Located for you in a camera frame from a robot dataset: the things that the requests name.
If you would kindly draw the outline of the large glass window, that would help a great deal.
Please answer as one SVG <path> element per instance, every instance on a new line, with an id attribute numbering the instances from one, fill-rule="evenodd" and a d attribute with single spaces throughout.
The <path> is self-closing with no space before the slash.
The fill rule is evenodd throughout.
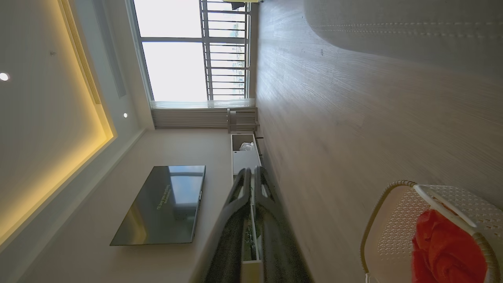
<path id="1" fill-rule="evenodd" d="M 206 101 L 200 0 L 128 0 L 153 101 Z"/>

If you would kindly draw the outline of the pale wooden chair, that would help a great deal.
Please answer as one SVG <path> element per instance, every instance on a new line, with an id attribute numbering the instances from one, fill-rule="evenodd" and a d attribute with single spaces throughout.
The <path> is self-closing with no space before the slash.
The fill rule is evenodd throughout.
<path id="1" fill-rule="evenodd" d="M 257 107 L 227 109 L 228 133 L 238 131 L 257 131 L 259 128 Z"/>

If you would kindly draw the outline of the cream plastic laundry basket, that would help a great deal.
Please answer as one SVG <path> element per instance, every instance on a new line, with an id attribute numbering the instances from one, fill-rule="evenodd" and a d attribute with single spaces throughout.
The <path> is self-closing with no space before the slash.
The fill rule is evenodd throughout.
<path id="1" fill-rule="evenodd" d="M 487 263 L 484 283 L 503 283 L 503 211 L 469 190 L 399 180 L 381 195 L 363 233 L 365 283 L 410 283 L 417 218 L 434 209 L 467 232 Z"/>

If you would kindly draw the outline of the metal balcony railing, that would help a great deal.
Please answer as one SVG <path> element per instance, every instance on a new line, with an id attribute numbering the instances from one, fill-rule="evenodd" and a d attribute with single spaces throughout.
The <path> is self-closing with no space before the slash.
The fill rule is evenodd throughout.
<path id="1" fill-rule="evenodd" d="M 200 0 L 208 100 L 249 97 L 249 2 Z"/>

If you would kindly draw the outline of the sheer white curtain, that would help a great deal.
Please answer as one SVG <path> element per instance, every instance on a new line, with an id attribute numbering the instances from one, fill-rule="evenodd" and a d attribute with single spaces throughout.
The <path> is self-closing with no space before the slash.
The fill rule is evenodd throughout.
<path id="1" fill-rule="evenodd" d="M 254 99 L 152 101 L 156 129 L 228 129 L 227 109 L 256 107 Z"/>

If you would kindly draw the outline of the grey fabric sofa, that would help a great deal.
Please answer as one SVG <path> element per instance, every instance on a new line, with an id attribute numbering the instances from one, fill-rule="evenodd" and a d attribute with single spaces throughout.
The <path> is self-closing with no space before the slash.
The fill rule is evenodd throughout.
<path id="1" fill-rule="evenodd" d="M 503 0 L 304 0 L 304 14 L 344 50 L 503 79 Z"/>

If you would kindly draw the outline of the long linear ceiling vent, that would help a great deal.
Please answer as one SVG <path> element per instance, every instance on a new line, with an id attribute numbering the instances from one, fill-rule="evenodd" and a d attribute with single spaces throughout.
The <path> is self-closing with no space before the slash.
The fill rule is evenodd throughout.
<path id="1" fill-rule="evenodd" d="M 93 72 L 86 57 L 86 50 L 79 33 L 79 27 L 73 14 L 70 0 L 57 0 L 57 2 L 89 95 L 95 105 L 101 105 L 102 100 L 96 86 Z"/>

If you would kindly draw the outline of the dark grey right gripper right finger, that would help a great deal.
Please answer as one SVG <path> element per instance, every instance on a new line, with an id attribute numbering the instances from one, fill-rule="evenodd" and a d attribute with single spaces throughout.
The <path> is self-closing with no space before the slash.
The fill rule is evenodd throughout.
<path id="1" fill-rule="evenodd" d="M 312 283 L 282 201 L 264 167 L 257 166 L 255 207 L 262 227 L 264 283 Z"/>

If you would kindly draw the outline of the wall mounted flat television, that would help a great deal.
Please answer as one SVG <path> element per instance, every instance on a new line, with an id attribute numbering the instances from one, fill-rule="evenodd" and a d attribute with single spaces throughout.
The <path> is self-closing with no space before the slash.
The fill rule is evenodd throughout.
<path id="1" fill-rule="evenodd" d="M 154 166 L 110 245 L 191 243 L 205 173 L 204 165 Z"/>

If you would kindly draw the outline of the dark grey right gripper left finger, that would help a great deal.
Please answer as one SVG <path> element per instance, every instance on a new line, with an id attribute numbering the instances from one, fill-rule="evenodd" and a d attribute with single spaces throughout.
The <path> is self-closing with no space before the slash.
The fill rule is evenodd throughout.
<path id="1" fill-rule="evenodd" d="M 251 170 L 240 170 L 209 238 L 204 283 L 240 283 L 244 224 L 250 217 Z"/>

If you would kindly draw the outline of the red cloth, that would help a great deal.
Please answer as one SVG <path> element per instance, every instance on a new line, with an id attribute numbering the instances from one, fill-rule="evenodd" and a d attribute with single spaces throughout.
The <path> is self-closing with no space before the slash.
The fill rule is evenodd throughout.
<path id="1" fill-rule="evenodd" d="M 487 263 L 479 245 L 438 211 L 417 218 L 412 244 L 412 283 L 484 283 Z"/>

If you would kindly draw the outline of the long white TV cabinet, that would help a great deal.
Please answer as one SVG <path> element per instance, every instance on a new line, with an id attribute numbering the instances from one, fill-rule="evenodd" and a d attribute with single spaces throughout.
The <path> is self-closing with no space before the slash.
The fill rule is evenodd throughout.
<path id="1" fill-rule="evenodd" d="M 254 151 L 240 151 L 242 143 L 253 142 Z M 264 283 L 262 235 L 255 220 L 255 167 L 261 165 L 254 134 L 231 134 L 232 177 L 237 179 L 241 169 L 250 169 L 249 216 L 244 221 L 241 245 L 241 283 Z"/>

